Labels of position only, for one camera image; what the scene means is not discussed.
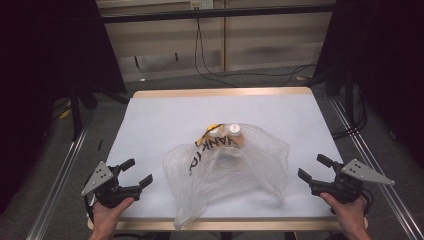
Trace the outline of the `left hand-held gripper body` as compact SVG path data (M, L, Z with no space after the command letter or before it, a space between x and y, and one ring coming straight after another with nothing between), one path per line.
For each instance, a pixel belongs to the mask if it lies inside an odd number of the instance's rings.
M140 186L122 187L119 185L118 176L122 172L120 165L107 166L101 161L93 174L87 180L82 196L93 193L96 199L105 207L114 208L126 198L140 199Z

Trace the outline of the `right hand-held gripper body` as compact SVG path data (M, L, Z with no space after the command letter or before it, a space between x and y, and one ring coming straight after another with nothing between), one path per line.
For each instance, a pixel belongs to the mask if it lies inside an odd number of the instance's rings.
M328 183L312 179L309 183L312 195L319 196L323 192L329 193L338 202L345 204L354 202L363 193L364 182L395 184L394 180L372 170L357 159L353 159L347 164L333 161L333 166L330 168L335 172L334 181Z

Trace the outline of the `clear plastic bag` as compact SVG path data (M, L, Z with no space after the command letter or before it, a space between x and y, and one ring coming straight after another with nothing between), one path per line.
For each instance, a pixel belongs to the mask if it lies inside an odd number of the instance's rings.
M222 135L216 142L182 144L162 158L165 178L176 198L173 225L177 230L197 219L209 203L255 186L277 201L285 197L290 145L255 125L220 124ZM245 143L241 148L229 144L231 124L242 128Z

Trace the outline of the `yellow banana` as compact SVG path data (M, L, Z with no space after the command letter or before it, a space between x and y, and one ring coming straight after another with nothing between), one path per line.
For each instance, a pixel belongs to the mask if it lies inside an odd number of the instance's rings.
M204 142L206 140L206 134L208 133L208 131L211 130L211 129L213 129L213 128L216 128L218 126L221 127L221 131L222 131L222 129L223 129L223 125L222 124L211 124L211 125L209 125L207 127L206 131L203 133L203 135L198 140L195 141L195 145L196 146L199 146L202 142Z

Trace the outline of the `orange juice bottle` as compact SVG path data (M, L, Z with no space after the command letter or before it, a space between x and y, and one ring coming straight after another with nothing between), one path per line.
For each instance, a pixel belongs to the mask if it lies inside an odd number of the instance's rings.
M231 124L228 127L227 137L230 145L238 148L244 146L245 136L240 125Z
M206 141L216 142L221 135L222 135L221 127L218 126L208 131L208 133L206 134Z

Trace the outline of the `person's right hand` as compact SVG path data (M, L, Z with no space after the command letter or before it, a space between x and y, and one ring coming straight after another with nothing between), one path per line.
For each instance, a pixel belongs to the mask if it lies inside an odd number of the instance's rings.
M352 203L342 204L329 193L321 193L320 197L334 210L344 234L365 232L364 211L366 201L358 197Z

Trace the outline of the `person's left hand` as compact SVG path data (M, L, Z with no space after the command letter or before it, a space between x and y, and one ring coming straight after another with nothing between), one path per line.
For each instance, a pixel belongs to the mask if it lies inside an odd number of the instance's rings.
M128 209L133 202L134 199L129 197L114 208L107 208L97 202L93 207L94 223L92 233L114 235L121 214Z

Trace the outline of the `white table cover sheet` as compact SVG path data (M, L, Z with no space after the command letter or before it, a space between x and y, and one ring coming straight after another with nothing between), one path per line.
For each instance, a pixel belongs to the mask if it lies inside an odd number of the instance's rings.
M311 194L297 173L304 170L317 180L331 181L333 171L316 158L323 154L338 161L341 156L315 97L303 93L131 99L107 163L115 166L128 159L135 161L119 176L123 186L135 185L147 175L153 182L124 212L125 218L174 219L176 200L165 179L162 159L174 147L194 143L213 123L252 124L288 143L289 180L282 202L254 185L212 201L202 213L203 219L330 216L329 206Z

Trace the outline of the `black metal stand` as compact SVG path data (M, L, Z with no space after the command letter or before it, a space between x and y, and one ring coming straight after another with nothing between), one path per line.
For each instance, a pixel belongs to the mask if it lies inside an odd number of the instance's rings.
M346 81L345 81L345 110L346 115L353 126L355 124L354 113L353 113L353 79L351 69L346 70Z
M91 89L78 81L73 81L70 88L70 102L73 120L73 141L76 141L82 132L83 124L81 121L80 104L86 109L95 109L98 105Z

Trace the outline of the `black curtain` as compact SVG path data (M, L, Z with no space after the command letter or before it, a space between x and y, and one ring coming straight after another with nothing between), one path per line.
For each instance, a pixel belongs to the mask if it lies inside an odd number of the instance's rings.
M349 81L424 168L424 0L335 0L313 82Z
M33 167L53 104L126 88L96 0L0 0L0 214Z

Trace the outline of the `black horizontal bar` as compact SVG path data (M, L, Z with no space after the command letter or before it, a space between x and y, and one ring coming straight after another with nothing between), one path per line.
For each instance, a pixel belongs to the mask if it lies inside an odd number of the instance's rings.
M293 5L279 7L258 7L258 8L228 8L215 10L187 10L143 14L114 14L103 15L100 21L109 23L128 23L128 22L149 22L149 21L167 21L167 20L186 20L186 19L204 19L220 17L244 17L261 15L280 15L280 14L304 14L304 13L322 13L333 12L336 9L335 4L315 4L315 5Z

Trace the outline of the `aluminium floor rail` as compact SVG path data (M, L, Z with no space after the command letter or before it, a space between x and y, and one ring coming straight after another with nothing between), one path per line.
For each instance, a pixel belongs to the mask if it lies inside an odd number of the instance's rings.
M343 127L346 130L351 131L349 137L354 143L365 164L372 170L376 170L378 173L385 175L384 171L382 170L377 159L371 152L360 132L354 128L353 124L348 120L346 109L340 100L336 97L331 97L330 102L333 105L339 119L341 120ZM407 238L409 240L424 240L424 232L420 229L413 215L401 200L398 193L395 191L394 186L379 184L379 189L390 206L392 212L396 216L401 227L403 228L404 232L406 233Z
M26 240L43 240L59 203L59 199L63 193L65 184L69 178L70 172L86 138L88 125L89 123L86 123L76 135L76 138L72 141L55 182L43 204L42 209L39 211Z

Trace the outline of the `white wall socket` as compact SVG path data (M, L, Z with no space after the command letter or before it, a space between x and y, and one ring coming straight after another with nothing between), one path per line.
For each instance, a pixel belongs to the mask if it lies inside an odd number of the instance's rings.
M192 10L209 10L214 8L213 0L190 0Z

